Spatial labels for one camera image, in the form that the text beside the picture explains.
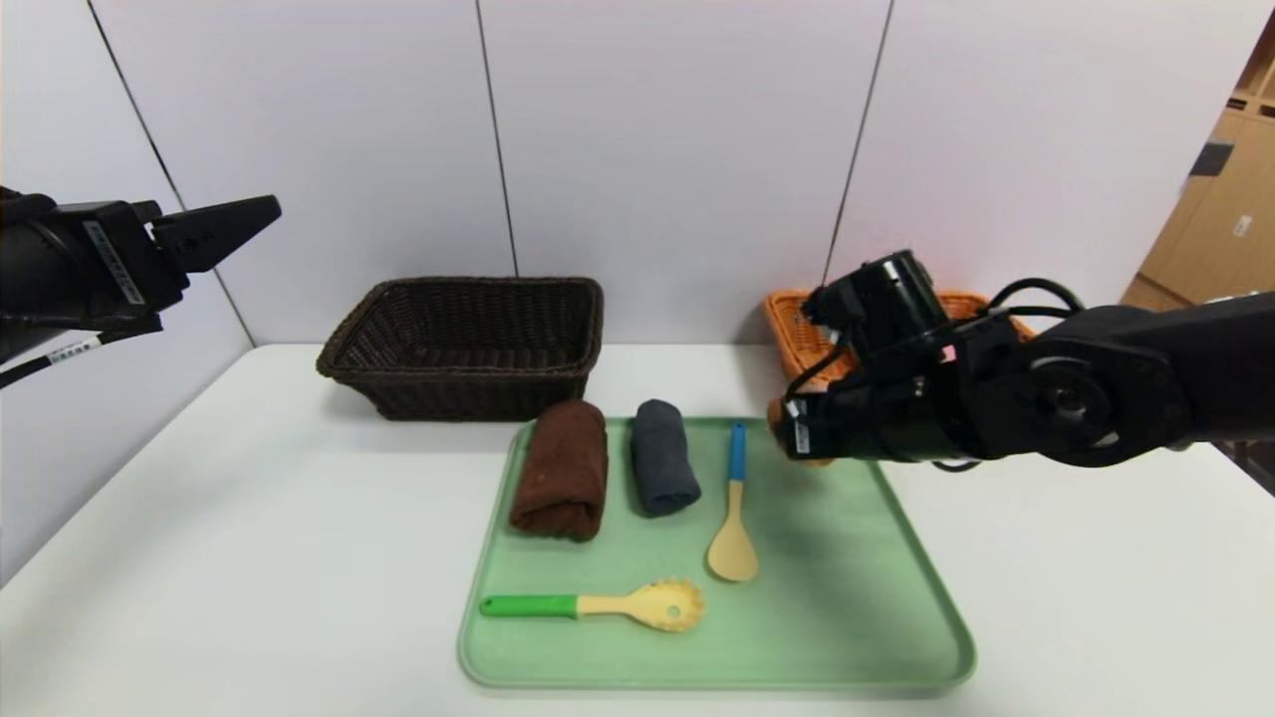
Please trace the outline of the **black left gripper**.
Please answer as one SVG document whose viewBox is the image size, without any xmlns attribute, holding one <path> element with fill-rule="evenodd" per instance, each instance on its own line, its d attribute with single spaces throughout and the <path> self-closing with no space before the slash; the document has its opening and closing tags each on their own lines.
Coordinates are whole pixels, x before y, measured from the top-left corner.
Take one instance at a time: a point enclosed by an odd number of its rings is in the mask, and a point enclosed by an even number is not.
<svg viewBox="0 0 1275 717">
<path fill-rule="evenodd" d="M 3 199 L 3 322 L 117 330 L 163 313 L 282 216 L 275 195 L 164 216 L 156 202 Z"/>
</svg>

